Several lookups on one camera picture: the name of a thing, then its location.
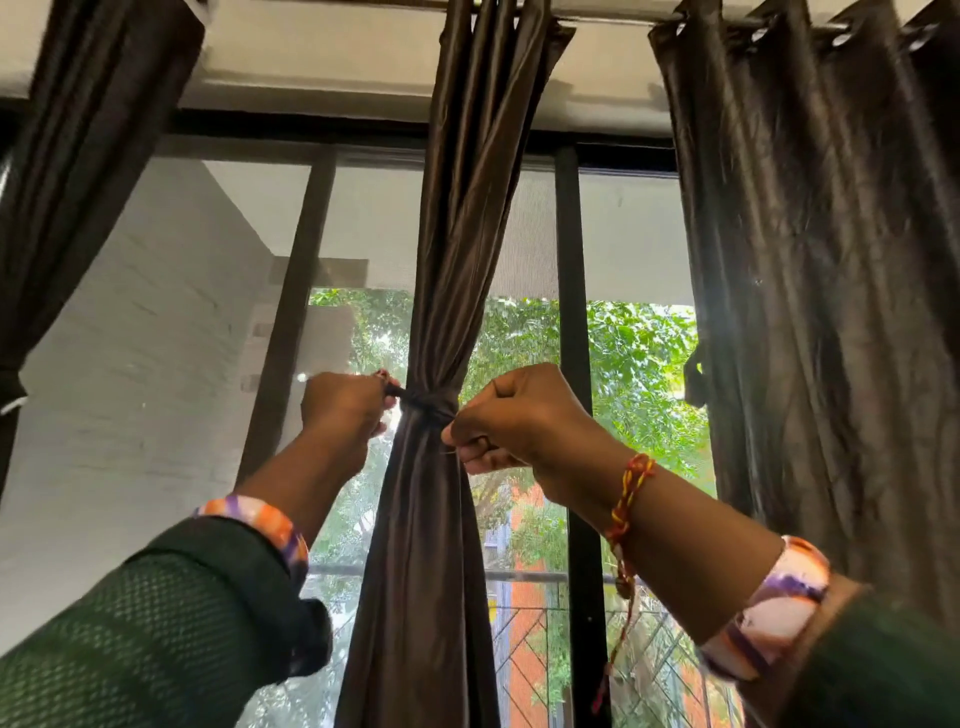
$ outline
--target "hand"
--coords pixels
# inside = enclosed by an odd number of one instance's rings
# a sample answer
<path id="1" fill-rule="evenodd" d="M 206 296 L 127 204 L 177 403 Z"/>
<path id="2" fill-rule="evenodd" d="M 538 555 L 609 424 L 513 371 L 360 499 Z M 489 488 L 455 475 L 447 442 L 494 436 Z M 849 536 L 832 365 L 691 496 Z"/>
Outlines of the hand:
<path id="1" fill-rule="evenodd" d="M 373 376 L 324 372 L 306 384 L 300 404 L 303 436 L 330 453 L 337 479 L 343 482 L 363 468 L 371 437 L 387 429 L 381 418 L 396 405 L 396 398 L 384 396 L 387 381 L 398 384 L 383 371 Z"/>
<path id="2" fill-rule="evenodd" d="M 442 437 L 470 474 L 530 465 L 546 497 L 596 525 L 612 504 L 609 489 L 592 486 L 617 482 L 633 456 L 591 418 L 553 364 L 498 376 Z"/>

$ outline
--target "fabric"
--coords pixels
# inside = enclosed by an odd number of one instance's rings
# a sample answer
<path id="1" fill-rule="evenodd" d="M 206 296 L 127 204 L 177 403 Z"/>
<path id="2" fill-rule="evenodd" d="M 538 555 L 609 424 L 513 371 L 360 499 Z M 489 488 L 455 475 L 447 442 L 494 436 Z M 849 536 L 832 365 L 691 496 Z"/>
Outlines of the fabric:
<path id="1" fill-rule="evenodd" d="M 960 12 L 802 0 L 651 33 L 670 99 L 717 491 L 960 630 Z"/>
<path id="2" fill-rule="evenodd" d="M 0 410 L 24 397 L 27 355 L 106 241 L 203 40 L 183 0 L 54 0 L 0 196 Z M 0 495 L 17 412 L 0 417 Z"/>
<path id="3" fill-rule="evenodd" d="M 0 658 L 0 725 L 232 728 L 303 609 L 259 534 L 181 523 Z"/>
<path id="4" fill-rule="evenodd" d="M 813 646 L 780 728 L 960 725 L 960 642 L 872 592 Z"/>
<path id="5" fill-rule="evenodd" d="M 725 680 L 756 680 L 793 645 L 820 609 L 830 564 L 815 546 L 783 537 L 783 553 L 743 608 L 698 651 Z"/>
<path id="6" fill-rule="evenodd" d="M 204 503 L 194 516 L 232 519 L 262 534 L 283 559 L 294 585 L 302 589 L 310 549 L 293 522 L 280 509 L 255 497 L 230 494 Z"/>
<path id="7" fill-rule="evenodd" d="M 499 724 L 467 475 L 424 411 L 452 413 L 481 325 L 523 145 L 572 31 L 549 0 L 447 6 L 420 203 L 404 408 L 372 533 L 337 728 Z"/>

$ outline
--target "tie-dye bangle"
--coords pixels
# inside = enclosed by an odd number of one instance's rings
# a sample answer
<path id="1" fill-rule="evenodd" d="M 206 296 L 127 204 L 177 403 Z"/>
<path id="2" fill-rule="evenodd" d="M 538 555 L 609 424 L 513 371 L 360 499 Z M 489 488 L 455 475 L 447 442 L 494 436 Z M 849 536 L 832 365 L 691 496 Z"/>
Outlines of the tie-dye bangle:
<path id="1" fill-rule="evenodd" d="M 720 678 L 749 682 L 761 677 L 824 600 L 830 581 L 827 557 L 796 536 L 783 541 L 783 553 L 747 607 L 698 648 L 703 663 Z"/>
<path id="2" fill-rule="evenodd" d="M 255 497 L 229 495 L 208 501 L 193 515 L 194 518 L 213 516 L 233 519 L 259 531 L 280 554 L 297 589 L 303 586 L 309 549 L 293 522 L 279 508 Z"/>

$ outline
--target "thread bracelet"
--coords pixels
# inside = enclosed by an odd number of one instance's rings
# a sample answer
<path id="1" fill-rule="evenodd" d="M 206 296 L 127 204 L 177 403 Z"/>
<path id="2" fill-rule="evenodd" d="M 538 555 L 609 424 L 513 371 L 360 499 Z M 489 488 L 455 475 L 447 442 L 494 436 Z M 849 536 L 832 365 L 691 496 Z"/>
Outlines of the thread bracelet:
<path id="1" fill-rule="evenodd" d="M 634 621 L 636 570 L 623 555 L 623 540 L 630 530 L 630 509 L 634 505 L 636 494 L 639 493 L 640 488 L 647 481 L 647 478 L 654 475 L 654 468 L 656 466 L 657 461 L 642 452 L 634 455 L 630 459 L 630 462 L 627 463 L 626 470 L 623 472 L 623 491 L 620 495 L 620 500 L 617 501 L 611 511 L 611 527 L 607 529 L 607 532 L 604 534 L 610 543 L 613 556 L 616 558 L 616 580 L 614 583 L 616 585 L 616 592 L 621 598 L 627 600 L 627 619 L 624 621 L 623 628 L 620 630 L 620 636 L 617 638 L 616 644 L 610 653 L 610 660 L 604 667 L 603 680 L 600 682 L 597 695 L 593 699 L 592 710 L 594 715 L 600 712 L 600 707 L 603 705 L 604 695 L 607 693 L 610 685 L 613 663 L 616 661 L 616 656 L 626 641 L 627 633 L 630 631 L 630 627 Z"/>

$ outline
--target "curtain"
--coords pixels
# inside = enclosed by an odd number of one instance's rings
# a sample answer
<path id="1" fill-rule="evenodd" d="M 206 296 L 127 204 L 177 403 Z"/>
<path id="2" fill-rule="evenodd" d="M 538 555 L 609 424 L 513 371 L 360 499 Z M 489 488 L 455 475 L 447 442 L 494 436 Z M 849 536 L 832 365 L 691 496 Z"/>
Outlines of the curtain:
<path id="1" fill-rule="evenodd" d="M 651 33 L 717 490 L 960 630 L 960 12 L 890 0 Z"/>
<path id="2" fill-rule="evenodd" d="M 106 241 L 203 39 L 183 0 L 53 2 L 0 193 L 0 495 L 19 372 Z"/>
<path id="3" fill-rule="evenodd" d="M 523 145 L 572 37 L 549 0 L 451 0 L 420 202 L 406 389 L 372 533 L 337 728 L 499 725 L 467 475 L 440 441 L 479 333 Z"/>

